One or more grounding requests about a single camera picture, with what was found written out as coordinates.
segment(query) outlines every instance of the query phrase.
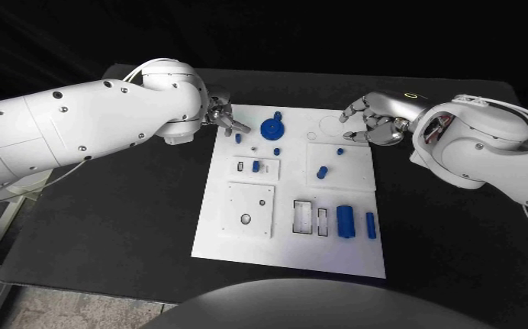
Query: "black table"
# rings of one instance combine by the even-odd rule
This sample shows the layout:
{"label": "black table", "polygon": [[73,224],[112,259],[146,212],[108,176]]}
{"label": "black table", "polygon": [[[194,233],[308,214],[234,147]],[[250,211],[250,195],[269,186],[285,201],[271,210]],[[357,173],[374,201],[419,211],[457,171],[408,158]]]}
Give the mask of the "black table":
{"label": "black table", "polygon": [[[122,78],[131,68],[116,65],[103,77]],[[341,109],[376,89],[416,92],[434,102],[460,93],[516,102],[510,86],[490,81],[197,72],[239,104]],[[528,322],[520,206],[491,186],[458,189],[413,165],[409,137],[372,147],[386,281],[191,258],[214,133],[204,127],[191,143],[172,147],[154,137],[44,189],[0,280],[178,303],[256,279],[325,278],[385,286],[501,327]]]}

